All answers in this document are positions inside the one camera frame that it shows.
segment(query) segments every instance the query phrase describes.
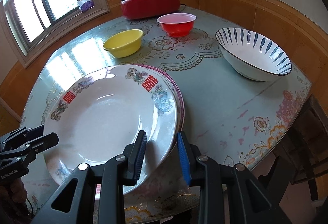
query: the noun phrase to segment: yellow bowl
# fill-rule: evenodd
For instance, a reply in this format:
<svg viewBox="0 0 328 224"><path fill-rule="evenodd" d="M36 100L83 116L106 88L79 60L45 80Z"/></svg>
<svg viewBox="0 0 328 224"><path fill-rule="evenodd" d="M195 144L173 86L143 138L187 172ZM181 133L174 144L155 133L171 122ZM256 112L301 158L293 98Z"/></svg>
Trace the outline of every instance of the yellow bowl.
<svg viewBox="0 0 328 224"><path fill-rule="evenodd" d="M127 30L113 35L104 43L104 50L114 57L127 57L139 50L143 31L138 29Z"/></svg>

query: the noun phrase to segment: finger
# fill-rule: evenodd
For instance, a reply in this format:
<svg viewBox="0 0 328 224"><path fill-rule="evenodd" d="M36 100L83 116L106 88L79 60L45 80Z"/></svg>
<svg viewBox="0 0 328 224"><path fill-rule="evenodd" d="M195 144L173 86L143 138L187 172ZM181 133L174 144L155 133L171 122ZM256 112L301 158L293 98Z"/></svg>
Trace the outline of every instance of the finger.
<svg viewBox="0 0 328 224"><path fill-rule="evenodd" d="M3 186L0 186L0 197L8 197L9 194L8 194L8 191L6 190L5 187Z"/></svg>
<svg viewBox="0 0 328 224"><path fill-rule="evenodd" d="M11 198L15 203L24 203L27 199L27 191L22 189L13 194Z"/></svg>
<svg viewBox="0 0 328 224"><path fill-rule="evenodd" d="M10 185L10 189L13 193L16 193L24 189L21 178L15 179L13 183Z"/></svg>

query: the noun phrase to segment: table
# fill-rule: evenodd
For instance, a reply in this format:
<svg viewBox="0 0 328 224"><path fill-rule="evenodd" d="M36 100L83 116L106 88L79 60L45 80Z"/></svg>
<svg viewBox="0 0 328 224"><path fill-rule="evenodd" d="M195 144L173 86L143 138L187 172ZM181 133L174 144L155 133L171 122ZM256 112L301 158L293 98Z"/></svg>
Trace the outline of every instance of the table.
<svg viewBox="0 0 328 224"><path fill-rule="evenodd" d="M283 137L311 87L293 65L274 82L256 82L238 74L223 58L217 30L239 27L209 13L186 7L197 16L194 29L182 38L167 36L155 18L128 21L120 17L78 36L55 51L38 77L26 103L20 126L45 123L58 97L79 78L103 67L147 64L166 71L181 89L189 142L218 163L242 163L254 168ZM110 36L132 28L144 31L135 54L117 59L102 49ZM58 185L42 155L23 177L37 212ZM184 182L173 148L167 159L140 187L125 196L127 223L148 222L175 215L199 203L199 188ZM97 203L94 219L97 219Z"/></svg>

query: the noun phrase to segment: bowl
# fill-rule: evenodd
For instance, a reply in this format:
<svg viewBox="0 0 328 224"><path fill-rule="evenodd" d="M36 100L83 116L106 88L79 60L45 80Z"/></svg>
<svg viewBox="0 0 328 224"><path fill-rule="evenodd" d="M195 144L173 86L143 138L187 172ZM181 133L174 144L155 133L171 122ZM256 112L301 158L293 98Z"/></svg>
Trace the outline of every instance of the bowl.
<svg viewBox="0 0 328 224"><path fill-rule="evenodd" d="M195 15L188 13L172 13L159 17L157 21L169 36L182 37L189 34L194 26Z"/></svg>
<svg viewBox="0 0 328 224"><path fill-rule="evenodd" d="M223 28L215 36L224 58L251 80L274 81L292 71L287 54L264 35L241 28Z"/></svg>
<svg viewBox="0 0 328 224"><path fill-rule="evenodd" d="M127 57L139 50L142 36L142 30L123 31L109 38L103 48L116 58Z"/></svg>

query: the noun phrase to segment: window frame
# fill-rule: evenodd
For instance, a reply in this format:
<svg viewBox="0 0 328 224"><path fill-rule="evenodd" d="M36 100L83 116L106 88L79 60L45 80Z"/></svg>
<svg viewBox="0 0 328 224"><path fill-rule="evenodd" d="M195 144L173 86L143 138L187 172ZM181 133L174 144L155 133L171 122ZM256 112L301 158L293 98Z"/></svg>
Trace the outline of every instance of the window frame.
<svg viewBox="0 0 328 224"><path fill-rule="evenodd" d="M10 6L14 3L14 0L7 0L6 4L3 5L3 1L0 3L0 26L4 30L5 36L16 54L18 60L24 67L27 67L38 55L40 55L44 50L51 46L58 39L68 34L75 28L81 26L83 23L96 18L102 14L109 12L107 0L92 0L95 3L93 8L90 8L85 13L82 13L78 7L69 11L58 20L53 20L51 16L48 15L51 25L48 28L44 27L44 31L32 42L33 44L28 45L28 38L25 31L20 24L19 17L16 10ZM39 17L38 11L34 5L38 18L43 26L43 23ZM42 0L44 6L49 6L46 1ZM15 33L18 35L14 36L10 24L7 20L6 12L9 16L9 21L11 26L13 26Z"/></svg>

